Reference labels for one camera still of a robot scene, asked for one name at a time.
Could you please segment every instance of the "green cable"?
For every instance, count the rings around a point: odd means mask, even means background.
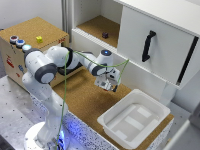
[[[64,100],[63,100],[63,107],[62,107],[62,116],[61,116],[61,121],[60,121],[60,127],[59,127],[59,131],[58,131],[58,135],[57,135],[57,146],[58,146],[58,139],[59,139],[59,134],[60,134],[60,130],[61,130],[61,126],[62,126],[62,122],[63,122],[63,113],[64,113],[64,105],[65,105],[65,100],[66,100],[66,93],[67,93],[67,75],[66,75],[66,64],[67,64],[67,58],[69,56],[69,52],[67,53],[66,57],[65,57],[65,93],[64,93]]]
[[[86,59],[89,60],[90,62],[92,62],[92,63],[94,63],[94,64],[96,64],[96,65],[98,65],[98,66],[105,67],[105,68],[106,68],[106,67],[107,67],[107,68],[109,68],[109,67],[118,67],[118,66],[121,66],[121,65],[125,64],[124,67],[123,67],[123,69],[122,69],[122,71],[121,71],[121,73],[120,73],[120,77],[119,77],[119,79],[118,79],[118,81],[117,81],[117,84],[118,84],[118,85],[119,85],[119,81],[120,81],[120,79],[121,79],[121,76],[122,76],[122,74],[123,74],[123,72],[124,72],[124,69],[126,68],[126,65],[127,65],[128,62],[129,62],[129,59],[127,59],[127,60],[124,61],[123,63],[117,64],[117,65],[114,65],[114,66],[104,66],[104,65],[100,65],[100,64],[98,64],[98,63],[92,61],[91,59],[87,58],[85,55],[83,55],[83,54],[81,54],[81,53],[79,53],[79,52],[77,52],[77,51],[73,51],[73,52],[75,52],[75,53],[77,53],[77,54],[83,56],[84,58],[86,58]],[[60,122],[60,127],[59,127],[59,131],[58,131],[58,135],[57,135],[57,141],[56,141],[56,142],[57,142],[57,145],[58,145],[59,134],[60,134],[60,130],[61,130],[62,122],[63,122],[64,104],[65,104],[66,92],[67,92],[67,86],[66,86],[66,83],[67,83],[67,79],[66,79],[66,77],[67,77],[67,75],[66,75],[66,64],[67,64],[67,58],[68,58],[68,56],[69,56],[69,52],[67,53],[67,55],[66,55],[66,57],[65,57],[65,93],[64,93],[64,100],[63,100],[63,107],[62,107],[61,122]]]

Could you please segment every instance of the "white wall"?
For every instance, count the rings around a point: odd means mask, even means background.
[[[37,16],[61,29],[61,0],[0,0],[0,28],[5,29]]]
[[[173,102],[192,112],[200,102],[200,71],[183,87],[177,90]]]

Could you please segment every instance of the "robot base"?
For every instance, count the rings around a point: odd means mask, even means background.
[[[24,138],[24,150],[49,150],[49,148],[41,148],[35,143],[35,137],[40,131],[40,129],[43,127],[45,122],[40,122],[34,126],[32,126],[25,135]],[[69,145],[70,139],[69,137],[65,137],[65,149],[67,149]]]

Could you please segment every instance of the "white robotic arm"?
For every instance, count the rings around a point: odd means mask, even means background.
[[[65,66],[65,62],[67,62],[67,69],[74,69],[81,63],[96,77],[95,85],[105,90],[113,90],[113,85],[120,84],[119,70],[97,65],[113,65],[113,55],[109,50],[102,50],[96,58],[90,52],[75,53],[72,49],[64,47],[53,46],[46,54],[32,48],[25,51],[24,60],[28,71],[22,78],[23,84],[28,92],[48,109],[45,124],[34,139],[41,149],[51,149],[49,143],[56,139],[59,132],[63,99],[52,90],[48,83],[54,79],[57,69]],[[65,104],[64,115],[67,112],[68,107]]]

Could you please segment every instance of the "yellow object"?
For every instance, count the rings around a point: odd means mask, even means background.
[[[38,42],[38,43],[43,43],[43,40],[42,40],[42,37],[41,37],[41,36],[36,37],[36,39],[37,39],[37,42]]]

